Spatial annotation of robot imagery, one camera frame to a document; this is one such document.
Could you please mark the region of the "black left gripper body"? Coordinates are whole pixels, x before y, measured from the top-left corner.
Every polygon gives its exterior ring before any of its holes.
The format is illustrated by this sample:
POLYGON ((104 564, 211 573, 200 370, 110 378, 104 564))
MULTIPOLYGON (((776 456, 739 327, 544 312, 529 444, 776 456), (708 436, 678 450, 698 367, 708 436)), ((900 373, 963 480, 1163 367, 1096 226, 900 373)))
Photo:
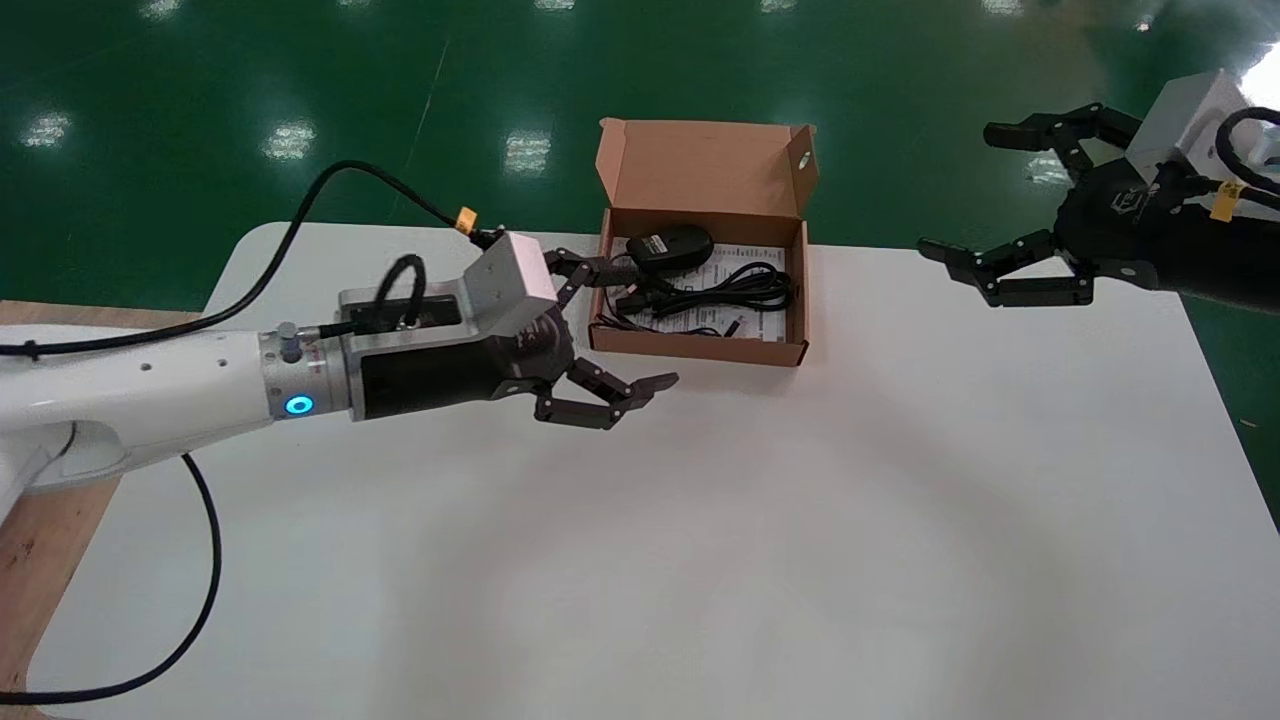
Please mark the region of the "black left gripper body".
POLYGON ((517 334, 460 345, 398 348, 355 363, 349 413, 367 421, 548 391, 573 364, 563 313, 550 310, 517 334))

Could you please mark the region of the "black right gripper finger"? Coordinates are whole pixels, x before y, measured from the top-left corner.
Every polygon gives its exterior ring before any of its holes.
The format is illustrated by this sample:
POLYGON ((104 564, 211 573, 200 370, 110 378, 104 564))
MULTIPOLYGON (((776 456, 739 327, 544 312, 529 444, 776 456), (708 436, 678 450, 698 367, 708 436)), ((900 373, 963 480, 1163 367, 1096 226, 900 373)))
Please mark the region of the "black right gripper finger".
POLYGON ((1103 104, 1088 104, 1060 114, 1034 113, 1018 123, 988 123, 986 145, 1021 152, 1053 152, 1068 177, 1080 179, 1094 169, 1082 141, 1096 138, 1125 150, 1139 128, 1137 117, 1103 104))
POLYGON ((991 307, 1085 306, 1094 300, 1094 282, 1112 278, 1148 291, 1160 288, 1155 268, 1146 261, 1096 258, 1087 246, 1073 247, 1052 231, 1037 231, 984 252, 929 238, 918 241, 918 252, 946 266, 948 277, 979 291, 991 307), (1066 275, 1014 274, 1050 259, 1068 266, 1066 275))

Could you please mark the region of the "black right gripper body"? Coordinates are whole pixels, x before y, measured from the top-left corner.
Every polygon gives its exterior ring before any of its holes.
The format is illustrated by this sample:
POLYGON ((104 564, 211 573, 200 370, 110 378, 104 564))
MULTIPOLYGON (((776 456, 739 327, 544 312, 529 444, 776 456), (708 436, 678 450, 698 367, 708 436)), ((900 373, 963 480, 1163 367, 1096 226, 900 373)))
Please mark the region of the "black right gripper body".
POLYGON ((1198 202, 1152 190, 1124 160, 1093 168, 1068 191, 1055 240, 1069 265, 1092 275, 1262 313, 1279 309, 1277 223, 1215 220, 1198 202))

